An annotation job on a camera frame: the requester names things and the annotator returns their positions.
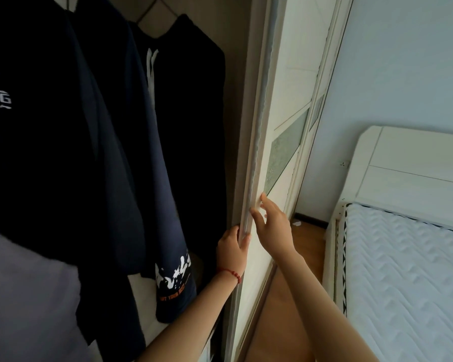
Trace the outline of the person's right hand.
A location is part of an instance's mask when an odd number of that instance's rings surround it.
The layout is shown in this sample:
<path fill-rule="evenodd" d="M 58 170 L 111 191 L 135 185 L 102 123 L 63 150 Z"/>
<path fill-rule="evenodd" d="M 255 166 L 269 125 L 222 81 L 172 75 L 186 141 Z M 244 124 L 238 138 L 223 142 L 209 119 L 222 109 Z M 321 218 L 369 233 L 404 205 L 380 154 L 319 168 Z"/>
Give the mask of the person's right hand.
<path fill-rule="evenodd" d="M 296 253 L 289 219 L 265 193 L 260 195 L 260 202 L 268 214 L 266 226 L 256 228 L 260 244 L 275 261 L 284 261 Z"/>

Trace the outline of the person's left hand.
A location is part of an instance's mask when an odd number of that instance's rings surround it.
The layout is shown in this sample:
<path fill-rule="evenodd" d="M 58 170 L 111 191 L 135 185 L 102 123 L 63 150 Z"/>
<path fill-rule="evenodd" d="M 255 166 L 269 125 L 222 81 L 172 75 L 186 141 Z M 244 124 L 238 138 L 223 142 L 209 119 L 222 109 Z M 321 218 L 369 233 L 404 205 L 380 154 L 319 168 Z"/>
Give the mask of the person's left hand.
<path fill-rule="evenodd" d="M 246 270 L 247 256 L 242 256 L 239 248 L 240 226 L 235 225 L 225 232 L 217 243 L 217 273 L 226 273 L 241 283 Z"/>

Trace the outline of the white sliding wardrobe door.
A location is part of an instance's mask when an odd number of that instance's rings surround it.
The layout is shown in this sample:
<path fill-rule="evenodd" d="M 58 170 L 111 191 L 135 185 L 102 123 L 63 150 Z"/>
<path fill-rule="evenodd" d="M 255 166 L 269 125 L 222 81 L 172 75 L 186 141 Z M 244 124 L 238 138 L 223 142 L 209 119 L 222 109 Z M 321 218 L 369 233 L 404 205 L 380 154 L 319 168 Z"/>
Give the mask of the white sliding wardrobe door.
<path fill-rule="evenodd" d="M 259 244 L 250 215 L 265 193 L 285 213 L 296 195 L 295 176 L 306 144 L 310 108 L 326 63 L 332 22 L 343 0 L 265 0 L 258 76 L 254 96 L 245 97 L 250 128 L 241 133 L 245 174 L 237 173 L 242 202 L 233 224 L 239 240 L 250 233 L 247 268 L 225 310 L 222 362 L 236 362 L 272 269 L 272 258 Z"/>

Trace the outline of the person's right forearm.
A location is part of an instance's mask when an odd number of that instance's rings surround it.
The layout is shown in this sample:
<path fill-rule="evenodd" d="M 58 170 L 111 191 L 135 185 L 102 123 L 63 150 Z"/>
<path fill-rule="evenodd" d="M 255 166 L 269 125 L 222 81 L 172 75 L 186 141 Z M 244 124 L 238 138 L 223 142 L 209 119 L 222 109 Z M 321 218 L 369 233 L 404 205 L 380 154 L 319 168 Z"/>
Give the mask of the person's right forearm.
<path fill-rule="evenodd" d="M 268 252 L 286 280 L 317 362 L 380 362 L 293 247 Z"/>

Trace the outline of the person's left forearm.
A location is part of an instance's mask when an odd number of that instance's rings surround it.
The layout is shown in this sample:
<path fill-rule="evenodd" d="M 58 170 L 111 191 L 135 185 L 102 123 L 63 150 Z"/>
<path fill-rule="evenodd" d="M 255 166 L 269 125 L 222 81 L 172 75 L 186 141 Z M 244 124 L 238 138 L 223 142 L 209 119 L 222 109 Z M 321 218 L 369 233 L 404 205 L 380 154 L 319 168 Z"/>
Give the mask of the person's left forearm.
<path fill-rule="evenodd" d="M 217 273 L 135 362 L 198 362 L 223 306 L 237 285 L 231 275 Z"/>

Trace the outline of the dark baseboard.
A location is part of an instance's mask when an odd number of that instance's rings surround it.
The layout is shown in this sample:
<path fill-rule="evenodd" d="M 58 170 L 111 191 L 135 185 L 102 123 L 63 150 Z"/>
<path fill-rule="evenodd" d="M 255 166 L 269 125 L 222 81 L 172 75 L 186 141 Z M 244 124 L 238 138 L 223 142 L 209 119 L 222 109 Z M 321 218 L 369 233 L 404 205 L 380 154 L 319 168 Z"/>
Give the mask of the dark baseboard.
<path fill-rule="evenodd" d="M 309 217 L 309 216 L 306 216 L 306 215 L 304 215 L 302 213 L 297 213 L 297 212 L 294 213 L 293 218 L 297 219 L 297 220 L 300 220 L 302 222 L 308 223 L 308 224 L 312 224 L 312 225 L 317 226 L 317 227 L 324 228 L 324 229 L 326 229 L 328 227 L 328 224 L 329 224 L 329 222 L 327 222 L 327 221 L 320 220 L 320 219 L 315 219 L 313 217 Z"/>

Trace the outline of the navy t-shirt printed sleeve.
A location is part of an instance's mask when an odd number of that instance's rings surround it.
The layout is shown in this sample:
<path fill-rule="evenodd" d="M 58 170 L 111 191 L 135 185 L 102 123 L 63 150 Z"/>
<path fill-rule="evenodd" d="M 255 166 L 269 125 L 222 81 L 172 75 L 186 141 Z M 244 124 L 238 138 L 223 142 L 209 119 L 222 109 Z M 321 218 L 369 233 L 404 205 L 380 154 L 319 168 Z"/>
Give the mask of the navy t-shirt printed sleeve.
<path fill-rule="evenodd" d="M 150 97 L 153 79 L 144 70 L 129 23 L 109 0 L 78 0 L 73 20 L 131 170 L 145 231 L 141 274 L 155 278 L 156 317 L 169 324 L 197 290 Z"/>

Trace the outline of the white wardrobe cabinet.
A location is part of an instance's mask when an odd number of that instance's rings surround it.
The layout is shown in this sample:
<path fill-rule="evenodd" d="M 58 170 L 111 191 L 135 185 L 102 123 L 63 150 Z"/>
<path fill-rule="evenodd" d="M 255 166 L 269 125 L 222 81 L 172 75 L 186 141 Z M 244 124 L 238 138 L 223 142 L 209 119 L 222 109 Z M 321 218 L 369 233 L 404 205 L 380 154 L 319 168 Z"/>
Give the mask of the white wardrobe cabinet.
<path fill-rule="evenodd" d="M 138 0 L 134 21 L 152 0 Z M 186 14 L 225 54 L 223 126 L 229 225 L 249 232 L 248 208 L 255 203 L 260 169 L 259 86 L 265 64 L 265 39 L 272 0 L 165 0 Z"/>

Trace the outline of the white quilted mattress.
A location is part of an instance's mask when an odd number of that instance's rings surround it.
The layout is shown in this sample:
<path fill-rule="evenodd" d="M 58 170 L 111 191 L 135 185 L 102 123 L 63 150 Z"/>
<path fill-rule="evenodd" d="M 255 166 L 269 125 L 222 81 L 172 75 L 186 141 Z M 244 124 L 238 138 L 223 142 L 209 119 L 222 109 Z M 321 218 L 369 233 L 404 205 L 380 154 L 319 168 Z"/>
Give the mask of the white quilted mattress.
<path fill-rule="evenodd" d="M 453 230 L 359 204 L 341 219 L 338 305 L 380 362 L 453 362 Z"/>

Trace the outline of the black t-shirt white print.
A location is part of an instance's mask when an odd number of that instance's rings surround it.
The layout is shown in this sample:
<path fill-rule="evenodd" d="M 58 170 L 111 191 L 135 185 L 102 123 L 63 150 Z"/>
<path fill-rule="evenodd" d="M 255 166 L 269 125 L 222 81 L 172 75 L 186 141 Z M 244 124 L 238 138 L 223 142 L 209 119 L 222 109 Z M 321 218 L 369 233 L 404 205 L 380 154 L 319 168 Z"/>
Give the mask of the black t-shirt white print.
<path fill-rule="evenodd" d="M 0 0 L 0 232 L 78 268 L 78 324 L 103 359 L 145 349 L 128 279 L 144 252 L 133 187 L 69 14 Z"/>

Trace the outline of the grey garment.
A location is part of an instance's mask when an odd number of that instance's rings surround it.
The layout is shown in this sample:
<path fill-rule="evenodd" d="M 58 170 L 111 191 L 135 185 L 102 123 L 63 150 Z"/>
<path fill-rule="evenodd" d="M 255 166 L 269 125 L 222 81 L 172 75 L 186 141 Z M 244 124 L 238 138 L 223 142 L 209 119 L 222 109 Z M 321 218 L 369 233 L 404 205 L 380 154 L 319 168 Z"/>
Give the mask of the grey garment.
<path fill-rule="evenodd" d="M 76 267 L 0 234 L 0 362 L 92 362 L 76 320 Z"/>

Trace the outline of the black shorts white drawstring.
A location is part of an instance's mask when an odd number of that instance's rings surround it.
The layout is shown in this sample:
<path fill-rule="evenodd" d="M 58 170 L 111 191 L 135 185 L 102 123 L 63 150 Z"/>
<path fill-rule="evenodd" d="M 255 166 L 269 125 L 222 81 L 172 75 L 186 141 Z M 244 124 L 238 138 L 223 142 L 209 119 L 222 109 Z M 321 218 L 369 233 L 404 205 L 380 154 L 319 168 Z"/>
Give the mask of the black shorts white drawstring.
<path fill-rule="evenodd" d="M 169 182 L 188 250 L 216 270 L 216 246 L 227 229 L 224 168 L 223 51 L 187 15 L 154 38 L 129 23 L 155 103 Z"/>

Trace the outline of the white wooden bed frame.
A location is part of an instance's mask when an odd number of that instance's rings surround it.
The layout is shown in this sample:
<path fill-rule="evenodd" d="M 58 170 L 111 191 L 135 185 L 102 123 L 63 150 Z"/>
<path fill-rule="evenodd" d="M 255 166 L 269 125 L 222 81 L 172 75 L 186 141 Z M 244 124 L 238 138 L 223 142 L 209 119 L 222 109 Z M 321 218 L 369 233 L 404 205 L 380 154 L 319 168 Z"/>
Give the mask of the white wooden bed frame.
<path fill-rule="evenodd" d="M 360 135 L 325 233 L 322 285 L 341 311 L 344 216 L 353 203 L 453 230 L 453 134 L 371 126 Z"/>

